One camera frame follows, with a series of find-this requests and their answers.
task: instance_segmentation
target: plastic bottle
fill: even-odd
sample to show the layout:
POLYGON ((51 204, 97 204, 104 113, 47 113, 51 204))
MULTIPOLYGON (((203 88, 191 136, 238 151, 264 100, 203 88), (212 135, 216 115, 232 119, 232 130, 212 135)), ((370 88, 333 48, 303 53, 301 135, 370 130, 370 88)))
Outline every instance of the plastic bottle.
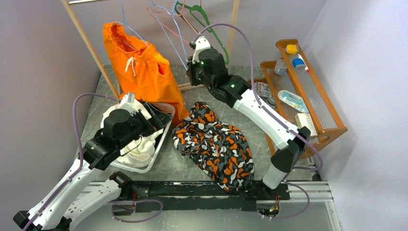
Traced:
POLYGON ((275 73, 278 75, 283 75, 286 72, 286 69, 288 69, 288 67, 285 64, 285 61, 283 59, 279 59, 276 61, 275 64, 275 73))
POLYGON ((276 101, 275 101, 275 99, 273 98, 273 95, 272 95, 272 94, 270 94, 270 95, 268 96, 267 103, 270 105, 270 107, 271 107, 272 109, 275 109, 275 108, 276 108, 276 101))

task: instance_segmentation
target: white wall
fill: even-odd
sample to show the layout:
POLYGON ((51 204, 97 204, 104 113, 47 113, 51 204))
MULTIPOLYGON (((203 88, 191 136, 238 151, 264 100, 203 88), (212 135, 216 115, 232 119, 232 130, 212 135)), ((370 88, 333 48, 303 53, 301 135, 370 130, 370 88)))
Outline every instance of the white wall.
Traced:
POLYGON ((303 46, 349 128, 322 171, 345 231, 407 230, 407 9, 327 0, 303 46))
MULTIPOLYGON (((298 39, 303 42, 325 1, 241 0, 237 26, 245 32, 251 41, 255 54, 255 65, 259 66, 262 61, 280 57, 275 46, 279 39, 298 39)), ((171 9, 174 0, 155 0, 154 2, 171 9)), ((210 22, 231 22, 233 0, 203 0, 202 2, 202 7, 207 12, 210 22)), ((145 40, 153 43, 171 64, 181 64, 159 23, 147 14, 147 0, 123 0, 123 3, 129 25, 145 40)), ((199 3, 199 0, 186 0, 187 5, 199 3)), ((102 62, 104 64, 110 63, 103 45, 102 27, 104 23, 122 21, 119 0, 76 5, 74 9, 102 62)), ((177 32, 170 16, 161 14, 159 17, 162 23, 177 32)), ((187 18, 196 28, 202 29, 202 26, 199 26, 191 16, 187 18)), ((194 31, 180 18, 177 18, 177 22, 183 37, 187 41, 191 41, 195 35, 194 31)), ((215 28, 225 47, 228 43, 229 30, 228 27, 215 28)), ((171 32, 169 32, 169 36, 184 57, 180 39, 171 32)), ((208 38, 211 44, 221 52, 221 48, 215 45, 217 44, 216 40, 213 37, 208 38)), ((188 45, 186 45, 186 50, 187 55, 192 55, 188 45)), ((230 59, 233 65, 249 65, 248 48, 238 33, 235 35, 230 59)))
POLYGON ((99 70, 60 1, 3 0, 0 21, 0 230, 14 231, 72 164, 72 102, 99 70))

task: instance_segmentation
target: white cloth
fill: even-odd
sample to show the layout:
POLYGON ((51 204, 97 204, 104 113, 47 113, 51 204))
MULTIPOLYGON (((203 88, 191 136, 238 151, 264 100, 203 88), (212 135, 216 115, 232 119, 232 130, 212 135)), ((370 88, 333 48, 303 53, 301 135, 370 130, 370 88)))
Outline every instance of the white cloth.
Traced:
MULTIPOLYGON (((103 121, 105 120, 105 118, 108 117, 111 111, 117 108, 119 108, 118 104, 108 108, 108 110, 106 110, 106 112, 103 113, 101 128, 103 128, 103 121)), ((154 145, 156 144, 155 139, 162 133, 163 129, 160 129, 148 137, 143 137, 141 139, 138 139, 137 141, 130 142, 126 147, 120 150, 121 155, 124 155, 127 152, 129 153, 126 154, 125 156, 118 157, 116 160, 122 164, 132 167, 147 166, 151 162, 152 157, 154 155, 155 151, 154 145)))

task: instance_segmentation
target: wooden clothes rack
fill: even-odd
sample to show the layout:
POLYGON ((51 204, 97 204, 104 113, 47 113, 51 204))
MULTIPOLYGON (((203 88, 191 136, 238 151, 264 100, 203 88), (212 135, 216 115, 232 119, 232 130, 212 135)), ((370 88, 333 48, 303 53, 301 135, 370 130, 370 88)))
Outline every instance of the wooden clothes rack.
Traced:
MULTIPOLYGON (((102 75, 105 78, 106 82, 108 83, 109 88, 111 89, 114 96, 117 99, 119 99, 120 86, 118 85, 118 88, 115 89, 115 86, 112 83, 111 79, 109 78, 109 75, 106 72, 106 69, 103 66, 101 60, 99 59, 99 56, 95 51, 95 48, 93 47, 93 45, 92 45, 87 33, 85 32, 84 28, 82 27, 82 24, 79 21, 77 14, 72 9, 73 5, 92 3, 92 2, 98 2, 98 1, 107 1, 107 0, 71 0, 71 1, 70 0, 61 0, 62 4, 64 5, 65 10, 68 12, 69 17, 71 18, 71 20, 74 23, 76 29, 78 30, 79 34, 81 35, 82 39, 84 40, 89 52, 91 53, 93 59, 95 60, 96 65, 98 65, 100 71, 102 72, 102 75)), ((233 24, 233 25, 236 25, 239 4, 240 4, 240 0, 234 0, 233 10, 232 10, 232 19, 231 19, 231 24, 233 24)), ((231 30, 229 32, 229 39, 228 39, 228 44, 227 44, 228 55, 231 55, 232 45, 233 45, 233 40, 234 40, 234 33, 235 33, 235 30, 233 28, 231 28, 231 30)), ((201 87, 201 86, 202 85, 192 86, 190 83, 185 83, 185 84, 180 84, 178 86, 178 88, 181 91, 183 91, 183 90, 194 89, 194 88, 201 87)))

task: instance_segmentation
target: marble floor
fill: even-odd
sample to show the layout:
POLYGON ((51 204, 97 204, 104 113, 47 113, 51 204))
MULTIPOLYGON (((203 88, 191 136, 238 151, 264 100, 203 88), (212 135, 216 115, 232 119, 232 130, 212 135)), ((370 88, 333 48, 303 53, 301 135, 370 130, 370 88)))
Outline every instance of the marble floor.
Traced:
MULTIPOLYGON (((110 65, 105 66, 112 81, 117 84, 115 74, 110 65)), ((185 74, 183 66, 172 66, 172 71, 178 84, 188 83, 188 77, 185 74)), ((243 66, 230 67, 230 73, 240 75, 245 79, 250 79, 250 68, 243 66)), ((263 77, 260 68, 255 69, 255 78, 263 77)), ((113 96, 103 77, 100 78, 96 93, 113 96)), ((184 104, 187 109, 196 102, 207 102, 211 109, 218 115, 219 119, 225 123, 232 124, 240 128, 248 140, 255 164, 255 180, 260 180, 265 175, 270 165, 270 151, 263 131, 249 118, 236 110, 229 108, 226 104, 214 99, 206 88, 195 88, 182 92, 184 104)), ((113 101, 95 97, 89 108, 88 119, 82 135, 84 144, 93 137, 100 128, 102 114, 107 108, 114 104, 113 101)), ((300 160, 298 166, 308 167, 311 163, 308 160, 300 160)), ((97 181, 105 181, 116 171, 121 169, 109 166, 98 178, 97 181)), ((166 137, 160 153, 152 169, 144 174, 129 172, 125 170, 133 180, 151 180, 151 181, 203 181, 211 180, 203 173, 188 157, 183 158, 179 151, 173 146, 169 136, 166 137)), ((296 170, 288 176, 288 180, 312 180, 314 173, 305 170, 296 170)))

